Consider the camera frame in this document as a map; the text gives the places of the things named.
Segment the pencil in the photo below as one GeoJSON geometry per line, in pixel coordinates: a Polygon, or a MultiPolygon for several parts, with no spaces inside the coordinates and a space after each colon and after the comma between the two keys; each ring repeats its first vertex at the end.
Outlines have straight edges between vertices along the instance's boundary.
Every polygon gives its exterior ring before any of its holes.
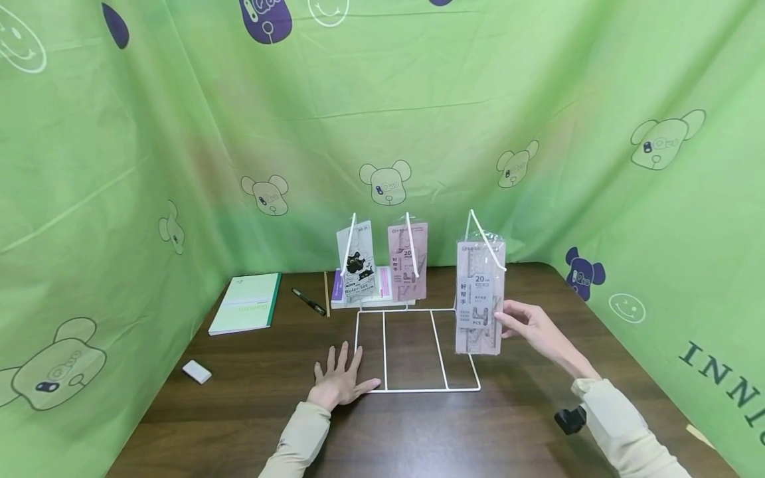
{"type": "Polygon", "coordinates": [[[327,273],[324,273],[324,301],[327,302],[327,317],[330,316],[330,290],[327,288],[327,273]]]}

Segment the black pen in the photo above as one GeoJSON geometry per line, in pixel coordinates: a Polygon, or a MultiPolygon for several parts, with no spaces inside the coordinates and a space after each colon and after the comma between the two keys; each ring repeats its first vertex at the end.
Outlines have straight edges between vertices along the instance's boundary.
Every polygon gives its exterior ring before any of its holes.
{"type": "Polygon", "coordinates": [[[312,309],[317,311],[320,315],[327,316],[327,311],[322,308],[319,304],[316,302],[313,302],[311,299],[305,297],[298,289],[292,288],[292,292],[297,295],[299,298],[303,300],[306,304],[310,305],[312,309]]]}

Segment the green backdrop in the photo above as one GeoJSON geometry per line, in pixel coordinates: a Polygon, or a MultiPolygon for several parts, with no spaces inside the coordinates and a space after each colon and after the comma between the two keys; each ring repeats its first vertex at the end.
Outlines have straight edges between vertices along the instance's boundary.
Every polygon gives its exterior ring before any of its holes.
{"type": "Polygon", "coordinates": [[[229,276],[353,212],[451,265],[473,207],[759,476],[764,45],[757,0],[0,0],[4,473],[105,473],[229,276]]]}

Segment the wooden table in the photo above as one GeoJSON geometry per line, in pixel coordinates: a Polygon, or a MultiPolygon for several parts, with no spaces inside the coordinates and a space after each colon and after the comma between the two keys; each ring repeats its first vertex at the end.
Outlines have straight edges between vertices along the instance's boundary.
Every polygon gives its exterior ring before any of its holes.
{"type": "MultiPolygon", "coordinates": [[[[209,337],[213,307],[109,476],[258,476],[313,383],[314,363],[324,363],[333,344],[353,345],[355,310],[321,317],[293,287],[324,302],[322,274],[285,275],[267,330],[209,337]],[[190,359],[213,373],[205,385],[181,372],[190,359]]],[[[691,475],[736,476],[685,431],[683,415],[552,268],[511,265],[506,296],[544,307],[691,475]]],[[[417,307],[453,300],[454,269],[430,268],[428,298],[417,307]]],[[[362,317],[360,380],[382,378],[382,319],[362,317]]],[[[454,315],[435,319],[450,386],[473,386],[467,357],[454,354],[454,315]]],[[[390,388],[443,386],[429,314],[387,314],[386,339],[390,388]]],[[[564,372],[521,339],[506,340],[500,356],[476,356],[475,364],[480,392],[368,395],[339,407],[306,476],[616,476],[588,432],[566,437],[552,420],[577,404],[564,372]]]]}

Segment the green notebook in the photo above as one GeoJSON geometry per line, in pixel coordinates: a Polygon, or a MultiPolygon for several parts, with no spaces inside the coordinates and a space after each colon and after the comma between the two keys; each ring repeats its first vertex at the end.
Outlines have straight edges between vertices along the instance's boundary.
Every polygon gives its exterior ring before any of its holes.
{"type": "Polygon", "coordinates": [[[221,335],[270,327],[281,279],[280,273],[231,279],[207,332],[221,335]]]}

